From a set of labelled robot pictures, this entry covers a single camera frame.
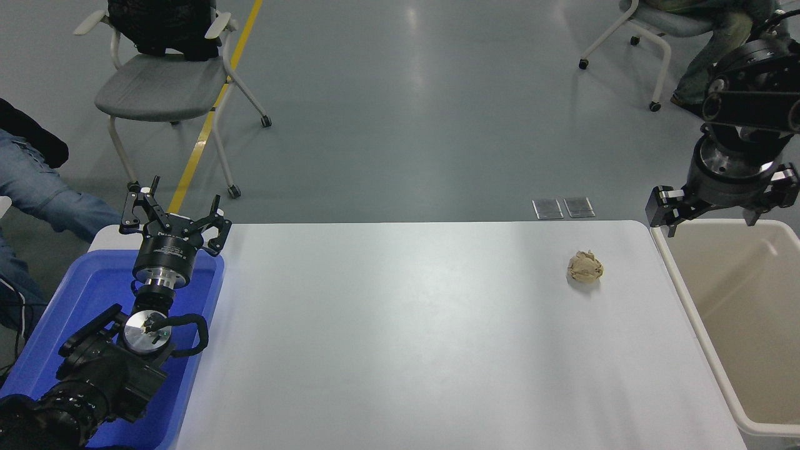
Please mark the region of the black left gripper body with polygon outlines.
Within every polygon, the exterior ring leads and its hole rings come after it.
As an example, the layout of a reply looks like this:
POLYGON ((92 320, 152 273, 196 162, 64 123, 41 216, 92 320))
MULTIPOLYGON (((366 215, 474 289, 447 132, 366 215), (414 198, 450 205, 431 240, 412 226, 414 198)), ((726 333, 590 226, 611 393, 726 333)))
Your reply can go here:
POLYGON ((168 219, 169 229, 157 220, 144 226, 142 245, 132 269, 135 276, 145 276, 147 270, 155 268, 166 268, 180 276, 193 273, 198 246, 203 240, 199 234, 184 234, 192 219, 174 214, 169 214, 168 219))

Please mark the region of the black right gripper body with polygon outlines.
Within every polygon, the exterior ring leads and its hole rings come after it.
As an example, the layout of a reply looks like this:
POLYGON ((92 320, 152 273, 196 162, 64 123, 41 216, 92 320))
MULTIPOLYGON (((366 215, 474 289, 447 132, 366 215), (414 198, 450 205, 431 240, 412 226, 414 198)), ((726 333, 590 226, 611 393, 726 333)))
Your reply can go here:
POLYGON ((686 205, 692 209, 752 207, 763 203, 778 160, 758 166, 733 165, 717 172, 702 159, 693 159, 686 181, 686 205))

